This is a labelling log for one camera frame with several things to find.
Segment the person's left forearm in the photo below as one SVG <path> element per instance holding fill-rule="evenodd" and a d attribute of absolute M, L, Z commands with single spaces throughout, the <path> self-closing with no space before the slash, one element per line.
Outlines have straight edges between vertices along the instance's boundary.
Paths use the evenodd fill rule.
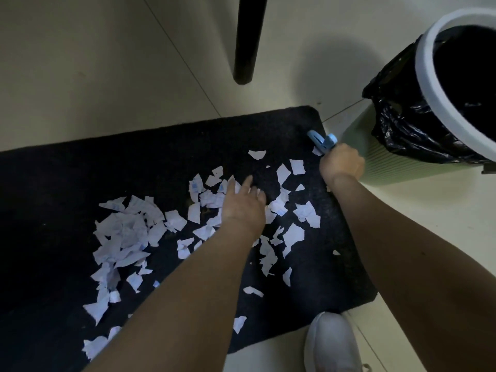
<path fill-rule="evenodd" d="M 264 226 L 223 221 L 84 372 L 222 372 L 246 260 Z"/>

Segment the black garbage bag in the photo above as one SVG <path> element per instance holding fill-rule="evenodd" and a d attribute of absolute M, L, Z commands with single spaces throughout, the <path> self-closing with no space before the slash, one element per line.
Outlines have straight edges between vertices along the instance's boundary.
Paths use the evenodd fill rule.
<path fill-rule="evenodd" d="M 389 152 L 436 164 L 483 164 L 488 159 L 456 138 L 425 100 L 415 71 L 420 39 L 373 78 L 363 97 L 373 101 L 371 132 Z M 438 34 L 433 63 L 447 97 L 478 131 L 496 142 L 496 30 L 455 26 Z"/>

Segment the person's right hand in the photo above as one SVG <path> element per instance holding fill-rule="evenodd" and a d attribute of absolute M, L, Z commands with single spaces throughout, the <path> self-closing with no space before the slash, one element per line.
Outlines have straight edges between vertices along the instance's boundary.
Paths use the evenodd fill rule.
<path fill-rule="evenodd" d="M 357 181 L 365 171 L 365 159 L 355 148 L 338 143 L 324 154 L 319 162 L 319 172 L 327 186 L 339 176 L 349 176 Z"/>

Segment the pile of torn paper scraps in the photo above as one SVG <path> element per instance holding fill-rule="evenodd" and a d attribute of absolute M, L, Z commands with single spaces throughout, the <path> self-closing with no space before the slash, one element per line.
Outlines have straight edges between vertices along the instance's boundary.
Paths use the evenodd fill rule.
<path fill-rule="evenodd" d="M 284 164 L 276 170 L 277 181 L 280 185 L 280 194 L 275 200 L 265 207 L 265 224 L 271 224 L 276 217 L 283 217 L 288 213 L 286 203 L 289 201 L 290 190 L 282 187 L 288 177 L 293 175 L 303 175 L 306 173 L 303 160 L 291 160 L 291 170 Z M 228 180 L 223 179 L 223 167 L 219 166 L 212 170 L 212 175 L 203 183 L 200 174 L 195 175 L 189 181 L 189 194 L 192 204 L 188 207 L 188 217 L 183 218 L 177 210 L 162 212 L 154 203 L 153 197 L 146 196 L 140 199 L 135 195 L 131 196 L 128 205 L 124 205 L 126 197 L 100 203 L 99 206 L 114 211 L 101 222 L 95 221 L 96 230 L 93 233 L 101 244 L 93 252 L 94 260 L 100 268 L 91 275 L 91 278 L 98 282 L 97 299 L 95 303 L 83 305 L 84 310 L 95 320 L 98 325 L 103 315 L 107 311 L 109 304 L 121 301 L 117 285 L 121 280 L 118 268 L 134 265 L 139 267 L 138 272 L 130 274 L 125 281 L 129 283 L 133 291 L 140 293 L 140 286 L 143 282 L 143 275 L 151 274 L 152 269 L 147 268 L 146 258 L 150 256 L 146 252 L 147 247 L 158 247 L 159 241 L 166 232 L 176 233 L 182 231 L 188 222 L 201 224 L 200 215 L 202 208 L 218 209 L 218 214 L 209 218 L 206 225 L 192 231 L 193 237 L 177 240 L 177 256 L 179 260 L 185 260 L 191 255 L 190 245 L 194 244 L 193 251 L 197 250 L 204 241 L 211 237 L 222 221 L 222 207 L 227 193 Z M 293 211 L 300 223 L 305 223 L 312 228 L 320 228 L 321 217 L 311 203 L 296 204 Z M 278 261 L 274 247 L 284 244 L 282 256 L 285 258 L 291 251 L 292 246 L 297 242 L 305 240 L 305 231 L 296 224 L 291 224 L 285 231 L 283 226 L 279 226 L 272 238 L 261 235 L 252 245 L 257 247 L 259 254 L 263 256 L 259 260 L 262 274 L 267 277 L 275 276 L 271 273 L 271 268 Z M 121 330 L 121 326 L 114 326 L 110 329 L 108 336 L 98 336 L 94 340 L 83 340 L 82 351 L 86 357 L 93 360 L 103 348 Z"/>

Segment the black floor mat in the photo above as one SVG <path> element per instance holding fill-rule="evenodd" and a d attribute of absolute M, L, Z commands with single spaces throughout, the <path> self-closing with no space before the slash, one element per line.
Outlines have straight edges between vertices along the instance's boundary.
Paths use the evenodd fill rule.
<path fill-rule="evenodd" d="M 88 364 L 83 341 L 106 336 L 180 264 L 177 240 L 193 237 L 188 223 L 148 247 L 140 293 L 126 278 L 136 267 L 120 268 L 121 301 L 109 306 L 100 323 L 83 305 L 96 302 L 98 249 L 95 221 L 112 211 L 99 203 L 135 195 L 154 198 L 162 211 L 186 217 L 189 180 L 206 181 L 223 167 L 224 177 L 254 184 L 268 201 L 280 189 L 276 169 L 303 160 L 306 174 L 291 175 L 288 214 L 264 229 L 273 237 L 292 224 L 305 239 L 278 258 L 264 276 L 259 247 L 252 248 L 239 289 L 236 316 L 246 316 L 233 332 L 229 354 L 300 329 L 321 312 L 342 313 L 375 300 L 341 209 L 319 175 L 319 157 L 307 131 L 322 133 L 310 106 L 218 118 L 165 128 L 16 149 L 0 153 L 0 372 L 80 372 Z"/>

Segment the blue plastic tongs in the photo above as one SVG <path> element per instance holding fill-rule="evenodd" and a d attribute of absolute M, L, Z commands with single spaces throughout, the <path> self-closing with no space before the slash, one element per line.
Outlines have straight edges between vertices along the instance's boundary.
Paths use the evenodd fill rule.
<path fill-rule="evenodd" d="M 310 130 L 307 132 L 307 136 L 314 143 L 315 150 L 319 151 L 317 154 L 320 156 L 327 154 L 338 144 L 337 137 L 332 133 L 322 136 L 315 130 Z"/>

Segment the white shoe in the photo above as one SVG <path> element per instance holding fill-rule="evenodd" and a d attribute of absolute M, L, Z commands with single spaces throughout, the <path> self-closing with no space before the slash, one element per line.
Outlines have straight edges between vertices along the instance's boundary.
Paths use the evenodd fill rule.
<path fill-rule="evenodd" d="M 372 372 L 362 363 L 355 334 L 338 313 L 319 313 L 311 322 L 303 350 L 306 372 Z"/>

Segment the person's right forearm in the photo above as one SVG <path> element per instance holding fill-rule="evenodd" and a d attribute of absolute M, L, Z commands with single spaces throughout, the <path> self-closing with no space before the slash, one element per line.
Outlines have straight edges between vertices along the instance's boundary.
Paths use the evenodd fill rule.
<path fill-rule="evenodd" d="M 496 277 L 459 248 L 335 175 L 371 281 L 428 372 L 496 372 Z"/>

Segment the green bin with white rim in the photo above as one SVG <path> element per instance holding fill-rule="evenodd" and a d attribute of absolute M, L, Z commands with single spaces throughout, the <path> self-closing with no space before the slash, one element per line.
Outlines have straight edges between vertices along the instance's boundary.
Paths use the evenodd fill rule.
<path fill-rule="evenodd" d="M 438 34 L 449 28 L 465 25 L 496 30 L 496 9 L 479 7 L 459 9 L 432 24 L 419 37 L 415 54 L 415 72 L 421 92 L 435 116 L 456 138 L 488 159 L 488 162 L 436 164 L 389 152 L 371 135 L 376 122 L 375 107 L 371 100 L 372 105 L 345 130 L 342 136 L 342 141 L 357 149 L 365 159 L 365 173 L 362 176 L 364 183 L 379 186 L 471 167 L 496 165 L 496 142 L 478 131 L 457 111 L 444 92 L 433 63 L 433 47 Z"/>

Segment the person's left hand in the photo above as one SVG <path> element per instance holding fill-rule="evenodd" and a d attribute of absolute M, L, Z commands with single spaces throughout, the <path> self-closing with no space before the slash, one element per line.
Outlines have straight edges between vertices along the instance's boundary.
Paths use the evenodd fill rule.
<path fill-rule="evenodd" d="M 222 207 L 222 225 L 236 225 L 259 237 L 266 224 L 267 202 L 232 202 L 232 179 L 228 186 Z"/>

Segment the black furniture leg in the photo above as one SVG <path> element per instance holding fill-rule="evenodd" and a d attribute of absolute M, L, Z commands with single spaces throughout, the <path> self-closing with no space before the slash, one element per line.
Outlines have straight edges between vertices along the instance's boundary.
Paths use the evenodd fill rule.
<path fill-rule="evenodd" d="M 268 0 L 239 0 L 233 79 L 252 81 Z"/>

